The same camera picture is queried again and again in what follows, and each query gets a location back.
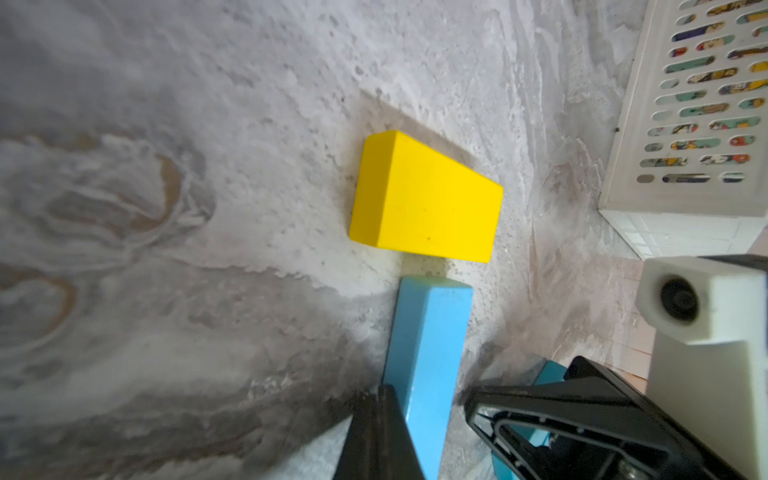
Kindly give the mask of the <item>light blue block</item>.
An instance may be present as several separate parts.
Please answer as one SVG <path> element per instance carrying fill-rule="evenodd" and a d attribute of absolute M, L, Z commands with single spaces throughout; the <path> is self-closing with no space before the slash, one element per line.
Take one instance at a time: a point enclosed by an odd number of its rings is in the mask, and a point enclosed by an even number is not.
<path fill-rule="evenodd" d="M 439 475 L 473 293 L 442 277 L 400 282 L 383 382 L 396 391 L 427 479 Z"/>

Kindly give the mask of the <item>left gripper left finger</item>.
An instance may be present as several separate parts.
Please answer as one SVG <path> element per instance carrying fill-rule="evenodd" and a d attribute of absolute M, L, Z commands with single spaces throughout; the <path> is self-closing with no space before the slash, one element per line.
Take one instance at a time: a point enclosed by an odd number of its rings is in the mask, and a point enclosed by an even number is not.
<path fill-rule="evenodd" d="M 341 480 L 424 478 L 396 391 L 380 385 L 356 404 L 334 474 Z"/>

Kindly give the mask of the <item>short yellow block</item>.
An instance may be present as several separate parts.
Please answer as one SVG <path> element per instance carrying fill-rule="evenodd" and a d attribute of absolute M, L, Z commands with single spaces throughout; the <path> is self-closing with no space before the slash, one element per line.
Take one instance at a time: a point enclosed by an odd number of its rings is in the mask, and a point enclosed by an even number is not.
<path fill-rule="evenodd" d="M 381 249 L 487 263 L 503 187 L 396 130 L 366 138 L 349 238 Z"/>

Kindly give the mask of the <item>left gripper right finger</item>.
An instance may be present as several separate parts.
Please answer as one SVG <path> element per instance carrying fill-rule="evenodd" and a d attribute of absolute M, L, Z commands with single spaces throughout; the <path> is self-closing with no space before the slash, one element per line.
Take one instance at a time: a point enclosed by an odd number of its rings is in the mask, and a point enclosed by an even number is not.
<path fill-rule="evenodd" d="M 628 382 L 583 356 L 561 382 L 476 387 L 464 411 L 520 479 L 742 476 Z"/>

